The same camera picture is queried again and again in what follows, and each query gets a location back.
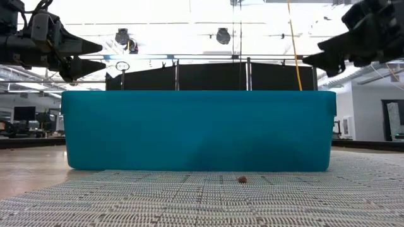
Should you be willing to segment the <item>teal plastic bin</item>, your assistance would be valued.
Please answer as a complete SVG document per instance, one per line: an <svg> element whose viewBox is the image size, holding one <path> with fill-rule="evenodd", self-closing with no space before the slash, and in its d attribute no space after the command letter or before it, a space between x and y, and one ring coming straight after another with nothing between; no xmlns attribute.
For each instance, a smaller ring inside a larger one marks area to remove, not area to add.
<svg viewBox="0 0 404 227"><path fill-rule="evenodd" d="M68 164L78 170L322 172L330 91L66 91Z"/></svg>

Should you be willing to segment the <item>black table edge rail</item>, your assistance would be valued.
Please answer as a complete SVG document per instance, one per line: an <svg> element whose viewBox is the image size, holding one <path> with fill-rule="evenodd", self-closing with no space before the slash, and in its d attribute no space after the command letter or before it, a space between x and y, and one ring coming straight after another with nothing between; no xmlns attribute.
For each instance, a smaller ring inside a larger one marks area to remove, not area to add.
<svg viewBox="0 0 404 227"><path fill-rule="evenodd" d="M62 146L65 144L66 144L66 140L63 137L62 138L0 139L0 149Z"/></svg>
<svg viewBox="0 0 404 227"><path fill-rule="evenodd" d="M404 153L404 142L332 140L332 146Z"/></svg>

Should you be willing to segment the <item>dark door frame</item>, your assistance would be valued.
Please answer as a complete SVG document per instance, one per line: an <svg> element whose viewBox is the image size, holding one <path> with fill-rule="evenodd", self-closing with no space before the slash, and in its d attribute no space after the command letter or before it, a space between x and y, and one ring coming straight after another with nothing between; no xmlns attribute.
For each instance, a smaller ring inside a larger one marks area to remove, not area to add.
<svg viewBox="0 0 404 227"><path fill-rule="evenodd" d="M404 143L404 100L381 100L384 140Z"/></svg>

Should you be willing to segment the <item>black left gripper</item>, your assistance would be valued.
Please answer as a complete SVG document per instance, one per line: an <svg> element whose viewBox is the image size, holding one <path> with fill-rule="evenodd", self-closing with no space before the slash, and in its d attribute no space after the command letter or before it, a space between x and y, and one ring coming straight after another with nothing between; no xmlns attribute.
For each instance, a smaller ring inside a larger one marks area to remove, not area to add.
<svg viewBox="0 0 404 227"><path fill-rule="evenodd" d="M76 55L100 52L103 47L91 41L77 37L61 28L61 36L54 41L35 42L31 39L31 23L27 23L18 32L18 37L28 41L28 50L36 58L36 66L58 71L66 82L76 81L88 74L103 70L106 64L102 62L81 59Z"/></svg>

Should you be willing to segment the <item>grey mesh table mat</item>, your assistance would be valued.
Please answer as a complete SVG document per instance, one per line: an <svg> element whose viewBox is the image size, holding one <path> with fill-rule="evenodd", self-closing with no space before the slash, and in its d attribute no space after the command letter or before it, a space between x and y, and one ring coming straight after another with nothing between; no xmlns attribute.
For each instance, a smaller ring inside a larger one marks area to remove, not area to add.
<svg viewBox="0 0 404 227"><path fill-rule="evenodd" d="M0 227L404 227L404 154L325 172L106 170L0 201Z"/></svg>

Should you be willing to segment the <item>horizontal metal frame rail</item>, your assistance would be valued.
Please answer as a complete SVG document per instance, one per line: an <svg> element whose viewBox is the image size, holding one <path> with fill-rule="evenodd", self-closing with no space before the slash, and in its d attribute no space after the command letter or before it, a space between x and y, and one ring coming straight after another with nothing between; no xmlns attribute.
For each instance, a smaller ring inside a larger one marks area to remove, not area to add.
<svg viewBox="0 0 404 227"><path fill-rule="evenodd" d="M145 60L145 59L202 59L202 60L294 60L294 55L187 55L187 54L105 54L105 55L81 55L82 59L88 60Z"/></svg>

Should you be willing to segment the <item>white wall box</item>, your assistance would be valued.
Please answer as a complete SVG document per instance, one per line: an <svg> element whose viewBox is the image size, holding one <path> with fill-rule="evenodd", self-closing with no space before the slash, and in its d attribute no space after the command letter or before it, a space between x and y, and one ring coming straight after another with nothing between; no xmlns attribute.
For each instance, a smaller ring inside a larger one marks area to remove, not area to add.
<svg viewBox="0 0 404 227"><path fill-rule="evenodd" d="M352 137L352 120L351 116L342 118L342 136L345 138Z"/></svg>

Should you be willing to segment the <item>black computer monitor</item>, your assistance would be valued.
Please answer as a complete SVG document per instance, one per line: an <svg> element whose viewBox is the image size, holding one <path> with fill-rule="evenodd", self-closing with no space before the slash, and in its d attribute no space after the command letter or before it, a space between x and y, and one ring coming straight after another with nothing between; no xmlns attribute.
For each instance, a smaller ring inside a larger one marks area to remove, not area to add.
<svg viewBox="0 0 404 227"><path fill-rule="evenodd" d="M25 107L14 107L13 120L16 121L30 121L36 118L36 107L35 106L25 106Z"/></svg>

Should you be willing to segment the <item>thin black vertical rod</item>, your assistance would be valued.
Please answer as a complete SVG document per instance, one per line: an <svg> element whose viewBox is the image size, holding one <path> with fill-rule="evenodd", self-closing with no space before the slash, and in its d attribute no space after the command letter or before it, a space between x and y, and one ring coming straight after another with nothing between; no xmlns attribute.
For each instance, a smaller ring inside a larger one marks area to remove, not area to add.
<svg viewBox="0 0 404 227"><path fill-rule="evenodd" d="M239 90L242 90L242 2L239 1Z"/></svg>

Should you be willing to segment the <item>black backdrop curtain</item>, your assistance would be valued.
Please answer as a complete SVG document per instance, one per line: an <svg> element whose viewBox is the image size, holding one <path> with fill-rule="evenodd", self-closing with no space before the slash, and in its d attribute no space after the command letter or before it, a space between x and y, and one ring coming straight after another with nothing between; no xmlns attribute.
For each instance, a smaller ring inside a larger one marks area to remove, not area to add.
<svg viewBox="0 0 404 227"><path fill-rule="evenodd" d="M253 90L299 90L295 66L251 63ZM239 62L179 65L180 90L239 90ZM175 90L175 66L126 73L125 90ZM246 90L246 63L242 63Z"/></svg>

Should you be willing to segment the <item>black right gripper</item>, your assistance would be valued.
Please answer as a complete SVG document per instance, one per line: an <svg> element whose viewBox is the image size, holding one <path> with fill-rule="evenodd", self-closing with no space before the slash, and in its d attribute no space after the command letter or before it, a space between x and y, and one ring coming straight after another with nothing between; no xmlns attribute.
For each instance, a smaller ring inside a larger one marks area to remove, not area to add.
<svg viewBox="0 0 404 227"><path fill-rule="evenodd" d="M319 42L324 52L302 58L304 64L322 69L332 78L346 70L344 56L325 52L346 52L349 62L355 66L368 66L378 61L386 63L404 57L404 34L397 19L386 21L361 21L349 32Z"/></svg>

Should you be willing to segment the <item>black red hanging device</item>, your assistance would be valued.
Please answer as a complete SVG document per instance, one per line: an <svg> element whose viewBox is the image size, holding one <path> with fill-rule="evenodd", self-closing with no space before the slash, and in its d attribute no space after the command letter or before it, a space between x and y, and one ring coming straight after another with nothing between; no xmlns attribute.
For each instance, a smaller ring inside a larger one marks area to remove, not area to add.
<svg viewBox="0 0 404 227"><path fill-rule="evenodd" d="M138 54L138 44L134 39L129 39L127 41L127 46L126 46L126 50L130 53L130 54Z"/></svg>

